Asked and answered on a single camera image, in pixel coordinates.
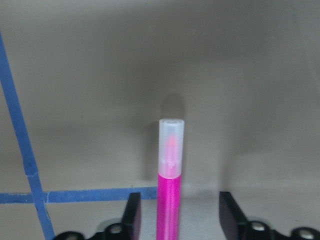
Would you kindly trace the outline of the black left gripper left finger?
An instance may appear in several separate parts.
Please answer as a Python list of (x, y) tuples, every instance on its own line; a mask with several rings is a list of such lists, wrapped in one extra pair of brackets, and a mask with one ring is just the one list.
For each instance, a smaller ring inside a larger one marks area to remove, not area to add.
[(141, 231), (141, 193), (129, 194), (121, 219), (122, 240), (138, 240)]

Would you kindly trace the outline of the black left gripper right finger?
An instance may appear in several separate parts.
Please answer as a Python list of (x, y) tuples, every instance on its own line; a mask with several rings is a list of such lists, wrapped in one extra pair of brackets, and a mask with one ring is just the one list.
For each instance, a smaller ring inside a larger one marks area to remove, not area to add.
[(219, 223), (227, 240), (242, 240), (248, 218), (229, 191), (219, 192)]

